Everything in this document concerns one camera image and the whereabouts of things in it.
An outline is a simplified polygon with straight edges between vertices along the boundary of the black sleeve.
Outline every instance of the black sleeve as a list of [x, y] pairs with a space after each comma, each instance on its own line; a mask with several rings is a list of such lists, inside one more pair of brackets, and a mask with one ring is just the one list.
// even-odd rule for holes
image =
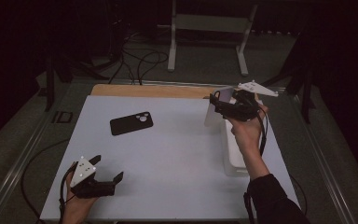
[[251, 181], [248, 193], [253, 199], [259, 224], [310, 223], [299, 207], [287, 198], [274, 175]]

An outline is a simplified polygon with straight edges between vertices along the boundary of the white table surface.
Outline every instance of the white table surface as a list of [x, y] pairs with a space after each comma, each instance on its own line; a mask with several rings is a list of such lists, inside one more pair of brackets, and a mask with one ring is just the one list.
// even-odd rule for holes
[[[81, 156], [102, 155], [98, 181], [123, 180], [113, 197], [102, 197], [89, 219], [229, 220], [248, 215], [242, 195], [249, 179], [225, 175], [219, 126], [205, 127], [208, 100], [89, 96], [51, 186], [41, 218], [60, 217], [62, 177]], [[149, 111], [154, 126], [113, 136], [110, 119]], [[263, 158], [298, 204], [271, 127]]]

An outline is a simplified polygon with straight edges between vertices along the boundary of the cable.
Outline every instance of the cable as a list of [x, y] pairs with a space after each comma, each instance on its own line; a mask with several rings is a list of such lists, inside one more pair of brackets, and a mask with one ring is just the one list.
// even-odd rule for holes
[[137, 35], [141, 35], [143, 33], [143, 32], [137, 32], [137, 33], [134, 33], [134, 34], [130, 35], [127, 38], [127, 42], [147, 43], [149, 41], [154, 40], [156, 37], [160, 37], [160, 36], [170, 32], [170, 31], [171, 31], [171, 27], [164, 29], [163, 31], [159, 32], [158, 34], [154, 35], [153, 37], [150, 37], [149, 35], [146, 35], [146, 36], [140, 36], [140, 38], [134, 38]]
[[[145, 76], [148, 72], [150, 72], [150, 71], [151, 71], [153, 68], [155, 68], [158, 64], [160, 64], [160, 63], [165, 63], [165, 62], [168, 60], [168, 58], [169, 58], [169, 57], [168, 57], [168, 54], [166, 54], [166, 53], [164, 53], [164, 52], [160, 52], [160, 51], [154, 50], [154, 49], [133, 49], [133, 50], [151, 50], [151, 52], [146, 53], [146, 55], [144, 55], [142, 58], [140, 58], [140, 57], [138, 57], [138, 56], [135, 56], [135, 55], [133, 55], [133, 54], [127, 52], [125, 49], [123, 49], [123, 52], [124, 52], [124, 53], [128, 54], [129, 56], [131, 56], [131, 57], [133, 57], [133, 58], [135, 58], [135, 59], [140, 60], [140, 62], [138, 63], [138, 66], [137, 66], [137, 73], [136, 73], [136, 75], [137, 75], [137, 77], [138, 77], [138, 82], [139, 82], [140, 85], [143, 85], [142, 80], [143, 80], [144, 76]], [[157, 54], [157, 55], [158, 55], [158, 60], [155, 61], [155, 62], [148, 61], [146, 58], [149, 57], [150, 55], [153, 55], [153, 54]], [[165, 58], [164, 58], [163, 60], [161, 60], [161, 57], [160, 57], [161, 54], [165, 56]], [[153, 65], [152, 65], [149, 69], [147, 69], [145, 72], [143, 72], [143, 73], [141, 74], [140, 70], [141, 70], [141, 64], [142, 64], [142, 63], [152, 63]]]
[[72, 198], [68, 199], [67, 201], [65, 201], [63, 199], [63, 186], [65, 184], [65, 181], [66, 181], [66, 177], [71, 173], [73, 172], [77, 167], [77, 162], [74, 163], [73, 166], [71, 166], [71, 168], [69, 168], [65, 175], [63, 176], [62, 178], [62, 181], [61, 181], [61, 186], [60, 186], [60, 199], [59, 199], [59, 202], [60, 202], [60, 221], [59, 221], [59, 224], [62, 224], [63, 222], [63, 214], [65, 213], [65, 204], [66, 202], [68, 202], [69, 200], [71, 200]]
[[64, 140], [61, 140], [60, 142], [58, 143], [55, 143], [51, 146], [48, 146], [48, 147], [45, 147], [43, 148], [42, 150], [38, 151], [36, 154], [33, 155], [33, 157], [28, 161], [27, 165], [25, 166], [24, 168], [24, 172], [22, 173], [21, 175], [21, 182], [20, 182], [20, 186], [21, 186], [21, 194], [22, 194], [22, 197], [24, 198], [25, 202], [27, 203], [27, 205], [31, 208], [31, 210], [34, 212], [34, 215], [37, 217], [37, 221], [36, 223], [38, 222], [41, 222], [41, 223], [46, 223], [45, 221], [43, 221], [42, 219], [40, 219], [40, 214], [39, 212], [34, 208], [34, 206], [31, 204], [30, 200], [28, 199], [26, 193], [25, 193], [25, 187], [24, 187], [24, 179], [25, 179], [25, 174], [30, 166], [30, 164], [32, 163], [32, 161], [34, 159], [36, 159], [42, 152], [48, 150], [48, 149], [51, 149], [53, 147], [56, 147], [57, 145], [59, 144], [62, 144], [64, 142], [67, 142], [69, 141], [69, 138], [68, 139], [64, 139]]
[[65, 203], [68, 203], [68, 202], [71, 201], [73, 198], [75, 198], [75, 194], [72, 195], [72, 197], [71, 197], [70, 199], [66, 200]]
[[141, 32], [137, 32], [137, 33], [133, 33], [132, 35], [129, 35], [127, 38], [124, 39], [124, 43], [129, 42], [134, 36], [139, 35], [140, 33]]
[[296, 182], [296, 184], [298, 185], [298, 187], [300, 188], [300, 190], [301, 190], [301, 193], [302, 193], [302, 195], [303, 195], [303, 197], [304, 197], [304, 203], [305, 203], [305, 208], [304, 208], [304, 216], [306, 216], [307, 215], [307, 213], [308, 213], [308, 202], [307, 202], [307, 196], [305, 195], [305, 192], [304, 192], [304, 190], [301, 188], [301, 185], [296, 181], [296, 179], [292, 176], [292, 175], [290, 175], [289, 174], [289, 176], [290, 176], [290, 178], [292, 178], [295, 182]]
[[264, 136], [261, 139], [261, 144], [260, 144], [260, 153], [261, 153], [261, 155], [263, 155], [264, 147], [266, 146], [266, 143], [267, 143], [267, 133], [269, 132], [269, 116], [267, 116], [267, 113], [266, 113], [266, 111], [263, 110], [263, 108], [261, 108], [261, 107], [258, 107], [258, 108], [261, 111], [263, 111], [265, 118], [266, 118], [266, 128], [264, 128], [264, 123], [262, 121], [260, 123], [260, 125], [262, 126], [263, 134], [264, 134]]
[[131, 80], [131, 85], [134, 85], [135, 84], [135, 76], [133, 75], [132, 71], [131, 71], [131, 67], [124, 62], [123, 60], [123, 64], [126, 65], [127, 69], [129, 70], [129, 78]]
[[264, 123], [263, 120], [261, 119], [260, 115], [257, 113], [257, 119], [260, 122], [260, 126], [261, 126], [261, 143], [260, 143], [260, 155], [263, 156], [264, 153], [264, 147], [266, 146], [267, 143], [267, 134], [266, 134], [266, 129], [264, 128]]
[[118, 67], [118, 69], [116, 70], [116, 72], [109, 78], [109, 81], [108, 81], [107, 84], [111, 84], [111, 83], [112, 83], [113, 78], [115, 78], [115, 77], [117, 76], [118, 72], [121, 70], [121, 67], [122, 67], [123, 64], [124, 64], [124, 55], [123, 55], [123, 53], [121, 53], [120, 56], [121, 56], [121, 57], [120, 57], [120, 66]]

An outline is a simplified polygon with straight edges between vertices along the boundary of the hand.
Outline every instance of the hand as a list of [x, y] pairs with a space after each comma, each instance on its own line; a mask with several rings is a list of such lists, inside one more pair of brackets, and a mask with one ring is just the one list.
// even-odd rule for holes
[[[259, 105], [264, 112], [268, 112], [268, 108], [264, 105]], [[261, 119], [266, 115], [262, 110], [258, 112]], [[242, 155], [246, 150], [258, 149], [260, 134], [261, 134], [261, 124], [257, 118], [248, 120], [248, 121], [239, 121], [232, 118], [227, 118], [232, 124], [231, 132], [235, 135], [235, 140], [241, 150]]]
[[90, 212], [91, 207], [98, 200], [98, 198], [80, 199], [75, 196], [71, 191], [71, 180], [74, 176], [74, 172], [71, 172], [66, 177], [66, 206], [65, 213], [63, 214], [63, 224], [79, 224], [86, 219]]
[[[260, 105], [260, 108], [266, 113], [269, 110], [264, 105]], [[261, 119], [266, 116], [262, 110], [260, 110], [258, 114]], [[248, 121], [239, 121], [232, 118], [227, 118], [227, 120], [232, 124], [231, 132], [235, 136], [251, 179], [268, 175], [269, 169], [261, 158], [258, 145], [261, 134], [260, 121], [257, 118]]]

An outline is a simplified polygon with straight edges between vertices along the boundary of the black phone case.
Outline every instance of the black phone case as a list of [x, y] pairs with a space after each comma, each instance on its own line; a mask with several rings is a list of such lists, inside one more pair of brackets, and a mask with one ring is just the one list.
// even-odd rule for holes
[[152, 116], [147, 111], [110, 120], [110, 129], [112, 131], [112, 135], [130, 133], [145, 128], [150, 128], [152, 126]]

